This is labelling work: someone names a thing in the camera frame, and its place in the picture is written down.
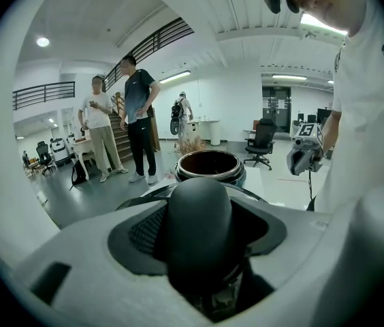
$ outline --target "computer monitor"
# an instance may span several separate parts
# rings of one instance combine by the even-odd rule
[[[331,110],[318,108],[318,110],[317,110],[317,122],[323,125],[327,121],[327,119],[330,115],[331,115]]]
[[[308,123],[315,123],[316,122],[316,115],[315,114],[307,115],[307,122]]]

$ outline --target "door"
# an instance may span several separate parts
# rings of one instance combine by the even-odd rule
[[[272,119],[277,132],[290,132],[291,98],[289,87],[262,87],[263,118]]]

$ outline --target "fluorescent light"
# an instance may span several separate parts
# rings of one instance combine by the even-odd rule
[[[40,37],[38,40],[36,40],[36,44],[38,44],[41,47],[46,47],[50,44],[50,40],[46,37]]]
[[[305,76],[292,76],[292,75],[272,75],[274,79],[288,79],[288,80],[306,80]]]
[[[344,31],[344,30],[339,30],[339,29],[335,29],[333,27],[329,27],[329,26],[323,24],[322,22],[319,22],[319,20],[317,20],[315,17],[311,16],[310,14],[303,14],[302,15],[301,24],[302,25],[312,25],[314,27],[328,29],[328,30],[334,31],[334,32],[342,34],[342,35],[346,35],[348,33],[347,31]]]
[[[183,76],[189,75],[190,73],[191,73],[191,72],[190,72],[189,70],[187,70],[187,71],[185,71],[185,72],[178,73],[178,74],[176,74],[176,75],[170,76],[169,78],[160,80],[159,82],[160,82],[161,84],[164,84],[165,82],[168,82],[168,81],[171,81],[171,80],[175,80],[175,79],[178,79],[178,78],[182,78]]]

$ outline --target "dark t-shirt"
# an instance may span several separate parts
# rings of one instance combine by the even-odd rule
[[[136,111],[141,109],[150,96],[150,84],[155,80],[144,69],[136,70],[125,82],[125,112],[129,118],[129,125],[138,119],[153,116],[153,108],[150,106],[146,114],[136,117]]]

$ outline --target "black metal railing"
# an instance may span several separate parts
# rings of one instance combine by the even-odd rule
[[[75,96],[76,83],[74,81],[41,84],[12,92],[12,109],[17,110],[33,104]]]
[[[183,19],[177,18],[148,36],[144,41],[131,50],[128,55],[133,55],[136,58],[136,63],[139,63],[157,50],[192,33],[192,28]],[[118,63],[104,78],[106,90],[112,87],[112,85],[122,77],[123,74],[121,73]]]

